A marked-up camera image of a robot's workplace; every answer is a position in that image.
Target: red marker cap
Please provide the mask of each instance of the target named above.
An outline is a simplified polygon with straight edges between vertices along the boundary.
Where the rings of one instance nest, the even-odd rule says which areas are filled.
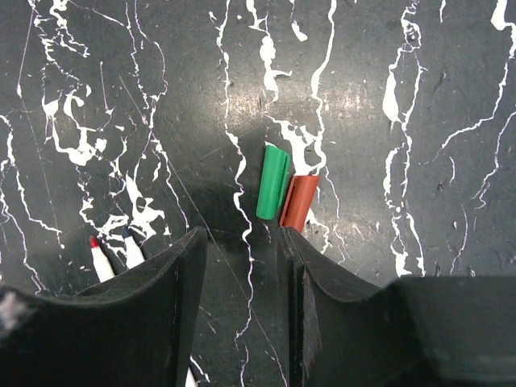
[[[294,176],[281,214],[280,226],[303,231],[319,176]]]
[[[95,238],[94,236],[90,236],[90,238],[89,238],[89,246],[91,248],[97,248],[98,247],[97,238]]]

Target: marker tip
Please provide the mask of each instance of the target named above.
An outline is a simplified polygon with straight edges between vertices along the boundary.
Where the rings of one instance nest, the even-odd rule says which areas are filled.
[[[95,238],[94,236],[90,236],[90,238],[89,238],[89,246],[91,248],[97,248],[98,247],[97,238]]]
[[[122,229],[122,237],[129,238],[130,236],[132,236],[131,229],[129,226],[124,226]]]

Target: orange marker cap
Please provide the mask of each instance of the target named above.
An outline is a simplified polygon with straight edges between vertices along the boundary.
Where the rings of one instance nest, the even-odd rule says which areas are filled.
[[[280,226],[303,231],[319,176],[294,176],[281,214]]]

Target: pen cap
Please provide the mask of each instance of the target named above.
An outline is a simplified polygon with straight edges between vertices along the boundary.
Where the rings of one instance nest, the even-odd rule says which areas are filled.
[[[319,176],[294,176],[281,214],[280,226],[303,231],[306,216],[319,183]]]
[[[270,220],[276,216],[285,195],[289,166],[290,155],[287,152],[272,145],[265,147],[264,168],[256,206],[258,218]]]

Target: table surface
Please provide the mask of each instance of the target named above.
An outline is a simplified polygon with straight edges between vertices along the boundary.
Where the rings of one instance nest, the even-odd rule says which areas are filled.
[[[210,234],[193,358],[283,385],[266,143],[321,181],[304,236],[358,276],[514,275],[514,2],[0,4],[0,276],[30,293]]]

